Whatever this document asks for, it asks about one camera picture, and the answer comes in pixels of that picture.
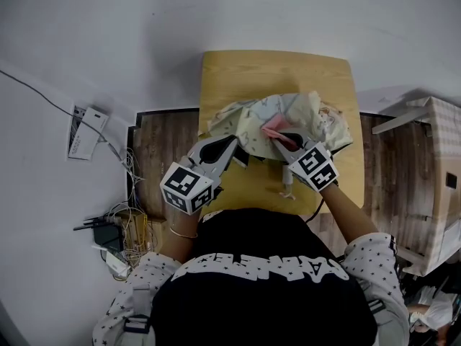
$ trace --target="person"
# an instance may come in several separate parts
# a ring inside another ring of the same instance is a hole
[[[437,345],[447,343],[447,333],[453,320],[453,305],[450,297],[435,287],[425,285],[415,296],[408,299],[410,323],[415,332],[437,331]]]
[[[407,345],[394,238],[335,184],[321,194],[348,243],[341,264],[299,216],[183,214],[130,273],[93,344]]]

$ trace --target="bracelet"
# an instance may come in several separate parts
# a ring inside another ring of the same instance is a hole
[[[195,237],[190,237],[190,236],[185,236],[183,234],[179,234],[178,232],[176,232],[173,227],[170,226],[170,231],[173,232],[174,234],[176,234],[177,236],[179,237],[183,237],[185,239],[196,239],[199,235],[198,234],[195,234]]]

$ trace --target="black t-shirt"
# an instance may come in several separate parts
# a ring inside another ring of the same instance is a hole
[[[372,345],[362,289],[298,216],[225,210],[153,298],[157,345]]]

